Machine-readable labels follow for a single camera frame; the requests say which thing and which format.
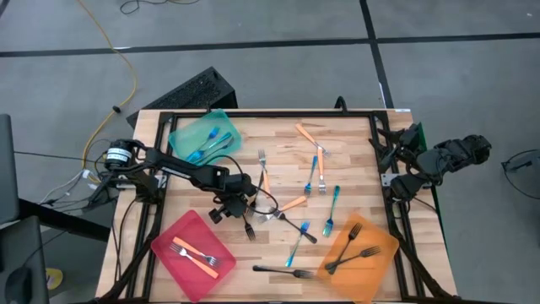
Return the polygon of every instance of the red tray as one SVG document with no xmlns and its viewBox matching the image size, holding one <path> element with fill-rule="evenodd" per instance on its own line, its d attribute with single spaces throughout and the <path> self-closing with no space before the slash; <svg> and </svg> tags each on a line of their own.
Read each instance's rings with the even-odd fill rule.
<svg viewBox="0 0 540 304">
<path fill-rule="evenodd" d="M 170 249 L 175 236 L 180 237 L 200 252 L 217 258 L 219 265 L 213 269 L 218 272 L 218 278 L 213 279 L 188 258 Z M 152 250 L 192 302 L 198 302 L 207 295 L 236 265 L 235 257 L 193 210 L 186 212 L 175 224 L 158 236 L 152 242 Z M 204 258 L 193 252 L 188 251 L 188 253 L 208 265 Z"/>
</svg>

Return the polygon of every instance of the wooden tabletop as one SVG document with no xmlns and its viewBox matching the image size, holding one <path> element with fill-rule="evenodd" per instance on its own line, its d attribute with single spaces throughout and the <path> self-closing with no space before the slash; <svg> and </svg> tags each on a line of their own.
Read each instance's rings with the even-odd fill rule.
<svg viewBox="0 0 540 304">
<path fill-rule="evenodd" d="M 413 122 L 409 111 L 388 111 L 392 130 L 408 128 Z M 144 110 L 138 115 L 134 138 L 147 146 L 153 146 L 158 126 L 159 111 Z M 178 128 L 193 122 L 194 118 L 183 118 Z M 258 180 L 261 167 L 258 164 L 257 150 L 265 149 L 267 170 L 272 194 L 281 205 L 286 204 L 303 193 L 303 187 L 309 176 L 315 147 L 295 128 L 297 122 L 319 144 L 332 152 L 325 159 L 325 180 L 329 189 L 326 196 L 312 194 L 307 204 L 287 211 L 287 217 L 300 224 L 310 220 L 310 231 L 317 237 L 313 245 L 307 240 L 300 243 L 294 258 L 294 268 L 316 270 L 326 256 L 338 231 L 343 227 L 352 212 L 358 212 L 367 220 L 387 230 L 386 213 L 381 196 L 381 182 L 375 163 L 375 153 L 368 143 L 370 125 L 363 117 L 331 118 L 231 118 L 240 131 L 242 149 L 233 156 L 240 163 L 242 170 L 254 180 Z M 162 150 L 166 148 L 165 132 Z M 236 172 L 230 162 L 219 162 Z M 332 204 L 332 189 L 341 187 L 341 194 L 334 211 L 334 230 L 329 238 L 321 235 Z M 207 222 L 211 230 L 237 258 L 235 268 L 202 301 L 347 301 L 326 284 L 317 280 L 296 280 L 286 274 L 255 273 L 254 264 L 283 267 L 298 237 L 294 228 L 281 221 L 271 225 L 254 224 L 256 241 L 249 242 L 244 232 L 243 220 L 224 218 L 215 225 L 208 217 L 208 211 L 215 207 L 213 194 L 204 193 L 194 188 L 190 182 L 172 177 L 169 181 L 162 231 L 175 223 L 187 210 L 193 209 Z M 433 198 L 429 191 L 418 195 L 430 204 Z M 115 229 L 127 206 L 134 198 L 134 191 L 121 193 L 115 213 Z M 124 269 L 132 258 L 141 204 L 135 204 L 129 211 L 122 232 L 121 266 Z M 456 294 L 446 247 L 440 229 L 437 214 L 421 204 L 411 202 L 409 213 L 413 237 L 419 259 L 439 284 L 451 294 Z M 409 294 L 414 295 L 413 279 L 407 258 L 403 256 L 404 268 L 408 279 Z M 107 245 L 100 282 L 96 296 L 105 294 L 114 281 L 116 252 L 112 234 Z M 140 296 L 143 287 L 146 258 L 141 263 L 135 295 Z M 377 301 L 401 300 L 395 265 L 392 262 L 379 291 Z M 150 301 L 187 301 L 181 289 L 169 272 L 159 261 L 155 264 L 154 281 Z"/>
</svg>

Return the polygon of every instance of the teal tray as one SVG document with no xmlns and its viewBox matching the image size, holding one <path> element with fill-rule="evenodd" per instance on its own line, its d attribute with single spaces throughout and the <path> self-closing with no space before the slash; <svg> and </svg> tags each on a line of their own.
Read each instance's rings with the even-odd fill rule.
<svg viewBox="0 0 540 304">
<path fill-rule="evenodd" d="M 213 139 L 207 141 L 202 149 L 206 149 L 211 144 L 222 138 L 226 133 L 230 133 L 231 138 L 233 138 L 232 144 L 226 149 L 220 149 L 213 153 L 217 149 L 223 147 L 228 140 L 225 140 L 220 144 L 216 144 L 213 149 L 208 150 L 204 154 L 203 158 L 207 157 L 207 159 L 204 161 L 197 162 L 188 160 L 188 156 L 190 156 L 208 139 L 210 131 L 212 131 L 212 129 L 215 127 L 219 128 L 218 134 Z M 227 114 L 225 114 L 223 110 L 218 109 L 197 119 L 195 122 L 190 123 L 182 129 L 178 129 L 171 133 L 169 135 L 169 143 L 178 158 L 181 160 L 190 161 L 193 164 L 201 165 L 206 163 L 207 160 L 215 155 L 230 155 L 236 150 L 240 149 L 242 146 L 242 137 L 230 119 L 227 117 Z M 210 164 L 213 164 L 216 161 L 219 161 L 219 158 L 211 161 Z"/>
</svg>

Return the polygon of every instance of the plastic tray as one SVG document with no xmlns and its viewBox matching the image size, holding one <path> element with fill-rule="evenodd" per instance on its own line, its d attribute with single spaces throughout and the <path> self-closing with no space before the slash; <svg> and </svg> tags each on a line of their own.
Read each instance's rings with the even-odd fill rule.
<svg viewBox="0 0 540 304">
<path fill-rule="evenodd" d="M 200 252 L 217 258 L 219 266 L 213 269 L 218 272 L 218 278 L 213 279 L 188 258 L 182 257 L 170 249 L 170 244 L 175 236 L 188 242 Z M 235 257 L 193 210 L 188 211 L 175 224 L 158 236 L 152 242 L 152 250 L 192 302 L 198 302 L 207 295 L 236 265 Z M 206 263 L 203 258 L 195 253 L 189 252 L 189 254 Z"/>
<path fill-rule="evenodd" d="M 338 258 L 345 247 L 348 234 L 356 223 L 362 224 L 362 229 L 356 238 L 348 245 L 342 259 L 359 254 L 363 249 L 379 246 L 381 252 L 368 257 L 356 258 L 337 267 L 330 275 L 324 266 Z M 399 242 L 386 231 L 369 222 L 359 214 L 351 214 L 347 223 L 333 243 L 330 252 L 317 270 L 317 277 L 330 284 L 340 294 L 355 302 L 370 302 L 379 289 L 382 278 L 396 254 Z"/>
<path fill-rule="evenodd" d="M 187 157 L 207 140 L 210 131 L 212 131 L 214 127 L 219 127 L 219 133 L 216 135 L 215 138 L 208 141 L 204 145 L 205 147 L 208 147 L 211 143 L 224 136 L 227 132 L 231 133 L 234 142 L 230 147 L 226 149 L 221 149 L 218 152 L 212 154 L 212 156 L 230 155 L 241 148 L 242 137 L 240 133 L 238 132 L 238 130 L 236 130 L 235 126 L 227 117 L 227 114 L 225 114 L 225 112 L 221 109 L 214 110 L 207 115 L 197 119 L 195 122 L 192 122 L 189 125 L 174 131 L 169 135 L 169 143 L 178 158 L 180 158 L 181 160 L 187 160 Z M 214 147 L 214 149 L 209 150 L 208 153 L 212 153 L 221 146 L 223 145 L 217 145 L 216 147 Z M 213 160 L 210 162 L 210 164 L 213 164 L 218 160 L 219 159 Z"/>
</svg>

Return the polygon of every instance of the orange tray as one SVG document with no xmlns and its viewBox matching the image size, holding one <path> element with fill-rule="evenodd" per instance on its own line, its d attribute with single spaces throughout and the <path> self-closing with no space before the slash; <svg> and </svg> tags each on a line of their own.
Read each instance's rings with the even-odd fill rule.
<svg viewBox="0 0 540 304">
<path fill-rule="evenodd" d="M 362 229 L 356 238 L 348 244 L 342 259 L 359 254 L 363 249 L 379 246 L 381 252 L 368 258 L 356 258 L 337 267 L 330 275 L 324 268 L 338 258 L 348 241 L 348 234 L 356 223 L 362 224 Z M 347 223 L 333 243 L 330 252 L 325 256 L 317 277 L 330 284 L 337 292 L 355 302 L 369 302 L 379 289 L 382 278 L 396 254 L 399 242 L 388 232 L 372 224 L 359 214 L 351 214 Z"/>
</svg>

